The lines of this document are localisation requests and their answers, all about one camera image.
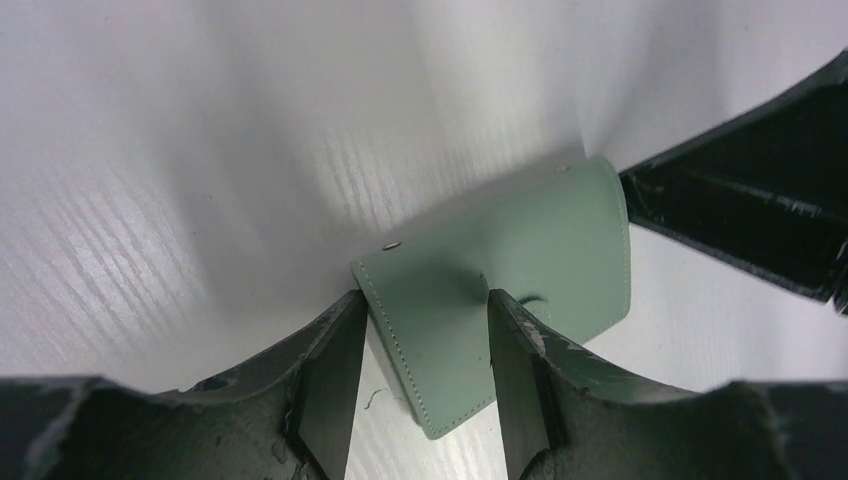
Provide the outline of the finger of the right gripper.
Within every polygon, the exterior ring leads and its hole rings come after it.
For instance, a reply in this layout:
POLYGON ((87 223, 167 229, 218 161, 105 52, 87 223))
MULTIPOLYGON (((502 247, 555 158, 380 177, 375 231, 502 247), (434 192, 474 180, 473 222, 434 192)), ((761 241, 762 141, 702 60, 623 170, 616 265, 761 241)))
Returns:
POLYGON ((632 223, 847 310, 847 56, 619 175, 632 223))

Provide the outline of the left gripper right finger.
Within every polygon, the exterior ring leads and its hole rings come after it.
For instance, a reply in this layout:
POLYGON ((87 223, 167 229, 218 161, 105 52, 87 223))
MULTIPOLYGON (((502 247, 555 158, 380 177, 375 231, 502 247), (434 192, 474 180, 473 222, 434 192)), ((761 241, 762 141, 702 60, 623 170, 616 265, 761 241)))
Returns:
POLYGON ((503 290, 491 366, 512 479, 843 479, 843 381, 734 381, 705 393, 623 369, 503 290))

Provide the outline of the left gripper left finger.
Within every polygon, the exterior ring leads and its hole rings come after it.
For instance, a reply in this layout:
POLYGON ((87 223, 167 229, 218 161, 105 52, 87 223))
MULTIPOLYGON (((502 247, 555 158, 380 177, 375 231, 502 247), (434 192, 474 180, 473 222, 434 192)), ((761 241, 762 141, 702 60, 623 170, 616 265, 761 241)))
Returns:
POLYGON ((1 381, 5 479, 341 479, 368 306, 358 290, 186 391, 99 376, 1 381))

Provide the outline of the green leather card holder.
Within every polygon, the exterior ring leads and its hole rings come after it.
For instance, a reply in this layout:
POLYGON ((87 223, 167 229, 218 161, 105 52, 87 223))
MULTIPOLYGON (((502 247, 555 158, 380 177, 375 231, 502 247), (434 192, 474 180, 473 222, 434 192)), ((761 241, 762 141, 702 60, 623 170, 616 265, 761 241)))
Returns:
POLYGON ((612 164, 594 157, 354 260, 412 415, 437 439, 495 398, 487 304, 502 289, 586 343, 631 301, 629 221, 612 164))

